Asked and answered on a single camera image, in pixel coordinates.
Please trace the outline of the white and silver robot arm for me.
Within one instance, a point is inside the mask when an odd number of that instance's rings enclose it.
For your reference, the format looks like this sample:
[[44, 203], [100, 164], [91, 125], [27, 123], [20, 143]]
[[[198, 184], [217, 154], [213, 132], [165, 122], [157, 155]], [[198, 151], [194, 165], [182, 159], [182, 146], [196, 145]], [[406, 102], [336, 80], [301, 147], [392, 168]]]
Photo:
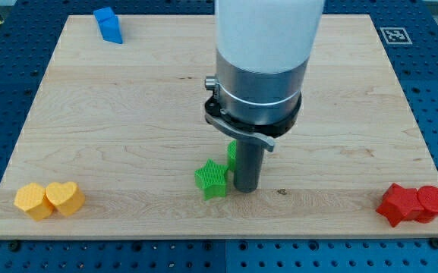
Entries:
[[216, 72], [206, 121], [238, 144], [273, 151], [295, 123], [324, 0], [216, 0]]

